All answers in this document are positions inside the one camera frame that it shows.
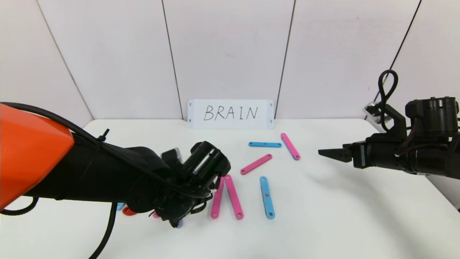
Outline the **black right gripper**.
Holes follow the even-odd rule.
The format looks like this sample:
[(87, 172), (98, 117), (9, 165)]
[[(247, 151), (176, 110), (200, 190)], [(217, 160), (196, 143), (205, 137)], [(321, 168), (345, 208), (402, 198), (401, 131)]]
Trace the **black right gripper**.
[(320, 149), (318, 154), (344, 163), (353, 158), (354, 167), (360, 169), (379, 167), (415, 171), (415, 150), (396, 155), (400, 145), (399, 141), (361, 141), (345, 143), (343, 149)]

